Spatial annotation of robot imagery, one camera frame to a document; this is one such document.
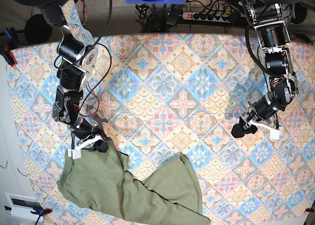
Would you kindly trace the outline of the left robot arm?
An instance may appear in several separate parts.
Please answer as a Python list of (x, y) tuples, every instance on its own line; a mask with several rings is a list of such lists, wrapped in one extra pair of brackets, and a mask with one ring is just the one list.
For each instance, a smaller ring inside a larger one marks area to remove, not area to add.
[[(254, 134), (259, 127), (269, 129), (272, 139), (279, 139), (281, 127), (278, 111), (286, 107), (298, 95), (298, 81), (293, 70), (287, 45), (290, 36), (285, 26), (283, 4), (293, 4), (301, 0), (240, 0), (248, 22), (245, 29), (245, 40), (249, 55), (264, 74), (269, 75), (270, 90), (258, 101), (248, 103), (246, 112), (239, 117), (239, 123), (231, 130), (234, 138)], [(250, 45), (249, 29), (255, 29), (259, 46), (265, 55), (261, 63), (253, 53)]]

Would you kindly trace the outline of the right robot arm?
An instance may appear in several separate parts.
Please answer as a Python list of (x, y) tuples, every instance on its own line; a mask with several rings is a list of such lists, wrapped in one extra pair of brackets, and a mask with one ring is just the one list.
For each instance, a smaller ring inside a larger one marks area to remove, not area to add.
[(62, 37), (57, 45), (61, 63), (57, 67), (60, 83), (56, 91), (52, 117), (56, 122), (66, 124), (73, 137), (68, 155), (73, 159), (81, 157), (81, 150), (91, 146), (93, 150), (106, 152), (106, 134), (91, 125), (80, 114), (79, 103), (83, 98), (83, 88), (96, 63), (97, 48), (91, 33), (86, 30), (75, 7), (74, 0), (14, 0), (19, 4), (34, 6), (41, 11), (46, 23), (58, 28)]

